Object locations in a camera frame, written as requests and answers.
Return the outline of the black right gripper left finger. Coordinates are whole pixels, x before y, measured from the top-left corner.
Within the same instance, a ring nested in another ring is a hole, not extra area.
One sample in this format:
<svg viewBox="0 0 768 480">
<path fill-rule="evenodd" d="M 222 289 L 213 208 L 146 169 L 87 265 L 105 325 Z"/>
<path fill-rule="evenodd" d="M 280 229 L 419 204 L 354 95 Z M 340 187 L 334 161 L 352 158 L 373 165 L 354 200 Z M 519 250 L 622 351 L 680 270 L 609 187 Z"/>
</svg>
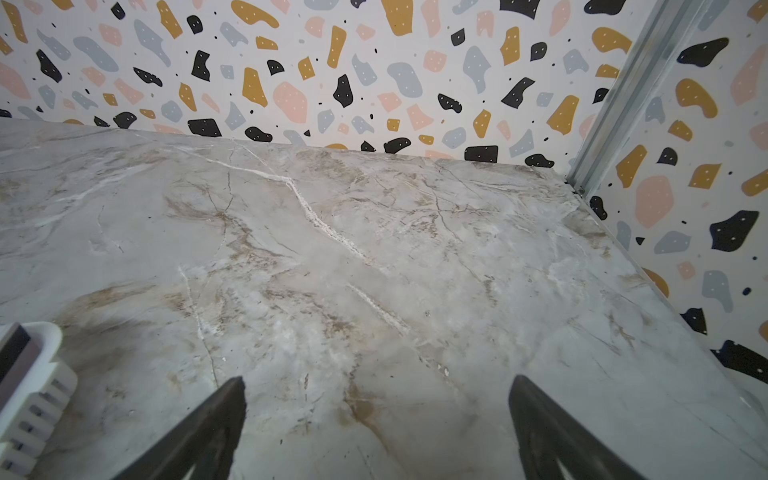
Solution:
<svg viewBox="0 0 768 480">
<path fill-rule="evenodd" d="M 246 407 L 243 378 L 227 380 L 116 478 L 227 479 Z"/>
</svg>

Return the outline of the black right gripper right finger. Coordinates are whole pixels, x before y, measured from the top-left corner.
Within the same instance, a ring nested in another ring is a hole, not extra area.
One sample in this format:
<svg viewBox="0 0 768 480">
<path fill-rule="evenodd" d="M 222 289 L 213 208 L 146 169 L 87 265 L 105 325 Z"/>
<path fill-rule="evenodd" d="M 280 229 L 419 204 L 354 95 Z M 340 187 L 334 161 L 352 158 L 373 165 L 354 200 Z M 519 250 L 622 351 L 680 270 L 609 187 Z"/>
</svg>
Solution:
<svg viewBox="0 0 768 480">
<path fill-rule="evenodd" d="M 640 479 L 532 380 L 514 378 L 508 405 L 527 479 Z"/>
</svg>

